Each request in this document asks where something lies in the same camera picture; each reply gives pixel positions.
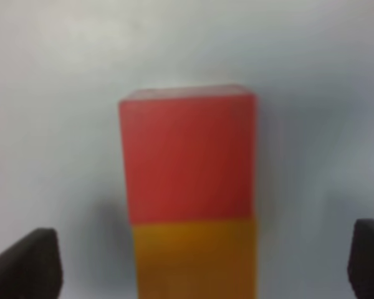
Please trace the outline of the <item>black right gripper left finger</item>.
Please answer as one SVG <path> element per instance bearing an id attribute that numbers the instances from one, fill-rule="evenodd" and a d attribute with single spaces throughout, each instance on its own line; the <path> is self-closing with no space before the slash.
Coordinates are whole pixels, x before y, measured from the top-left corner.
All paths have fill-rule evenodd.
<path id="1" fill-rule="evenodd" d="M 0 298 L 59 298 L 62 285 L 55 229 L 33 230 L 0 254 Z"/>

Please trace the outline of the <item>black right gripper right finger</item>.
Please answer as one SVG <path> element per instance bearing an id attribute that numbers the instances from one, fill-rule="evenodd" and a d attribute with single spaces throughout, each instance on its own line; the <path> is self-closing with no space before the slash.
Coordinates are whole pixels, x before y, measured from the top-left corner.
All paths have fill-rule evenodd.
<path id="1" fill-rule="evenodd" d="M 374 219 L 356 221 L 347 273 L 357 298 L 374 298 Z"/>

